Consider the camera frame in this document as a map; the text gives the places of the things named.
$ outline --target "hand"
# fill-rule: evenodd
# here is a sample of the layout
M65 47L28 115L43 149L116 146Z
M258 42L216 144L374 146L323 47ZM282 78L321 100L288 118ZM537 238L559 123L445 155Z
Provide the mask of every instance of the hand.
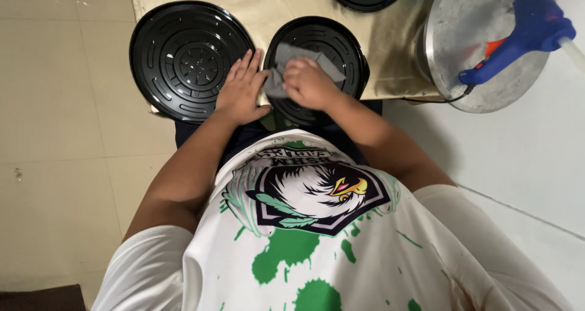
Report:
M282 88L297 104L326 111L332 100L343 94L329 75L310 58L296 58L287 63Z
M244 58L233 64L215 104L216 116L221 115L234 124L245 125L270 112L270 105L256 106L260 87L270 73L269 70L257 72L261 54L259 48L252 58L252 50L248 49Z

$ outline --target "green paint splatter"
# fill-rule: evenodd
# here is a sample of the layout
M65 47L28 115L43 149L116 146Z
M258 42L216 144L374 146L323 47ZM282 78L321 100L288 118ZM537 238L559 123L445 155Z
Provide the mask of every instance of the green paint splatter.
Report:
M295 311L341 311L341 295L322 279L307 282L293 303Z
M421 311L420 305L414 299L408 301L408 311Z
M352 226L353 226L352 236L357 237L357 235L360 234L360 232L362 231L357 227L355 222L352 222Z
M302 230L276 228L268 238L264 251L254 258L252 274L261 284L267 284L276 277L278 264L284 261L288 267L309 260L319 244L319 235Z
M353 255L353 251L352 251L352 243L347 241L347 239L343 239L343 241L341 242L341 250L345 253L345 255L347 256L347 259L351 263L356 262L356 256Z
M245 229L246 229L246 227L242 225L242 228L240 229L240 231L238 231L238 234L236 235L236 237L233 240L234 241L238 240L238 238L240 237L240 234L242 234L242 232L244 232Z
M396 232L398 232L401 236L403 236L406 240L408 240L408 242L410 242L411 244L413 244L414 246L417 246L418 248L422 248L421 245L415 243L412 239L408 238L404 233L396 230Z
M297 148L297 149L311 148L311 147L306 146L305 143L301 140L298 140L295 142L287 142L287 143L285 143L285 145L287 147Z

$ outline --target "gray cloth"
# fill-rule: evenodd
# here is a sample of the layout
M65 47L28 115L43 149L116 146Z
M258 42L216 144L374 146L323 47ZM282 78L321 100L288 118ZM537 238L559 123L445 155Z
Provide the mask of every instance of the gray cloth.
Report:
M276 55L274 56L276 68L270 68L270 75L262 86L262 90L268 97L289 97L287 92L282 88L282 74L284 74L287 63L299 56L306 56L317 62L323 71L325 71L325 73L329 75L334 82L337 83L345 80L345 76L339 72L333 62L331 62L323 53L309 51L307 49L291 46L282 42L278 45L278 47L276 47Z

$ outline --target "glue gun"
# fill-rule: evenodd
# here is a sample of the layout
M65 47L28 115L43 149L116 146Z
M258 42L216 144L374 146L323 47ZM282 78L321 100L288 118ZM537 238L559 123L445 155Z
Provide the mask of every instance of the glue gun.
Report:
M573 40L577 35L571 20L564 17L555 0L515 0L516 26L512 34L497 42L488 43L486 59L475 68L459 73L459 80L468 86L483 84L532 52L553 52L560 48L559 40Z

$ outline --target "power cord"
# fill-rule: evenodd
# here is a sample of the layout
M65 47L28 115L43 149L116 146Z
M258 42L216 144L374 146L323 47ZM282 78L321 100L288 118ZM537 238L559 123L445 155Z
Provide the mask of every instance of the power cord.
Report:
M469 95L469 93L472 92L472 90L475 88L475 84L471 83L469 85L467 85L467 89L465 89L465 91L463 92L463 94L459 97L456 97L452 100L446 100L446 101L423 101L423 100L415 100L413 98L399 98L399 100L405 100L405 101L410 101L410 102L419 102L419 103L453 103L455 101L459 101L462 98L466 97L467 95Z

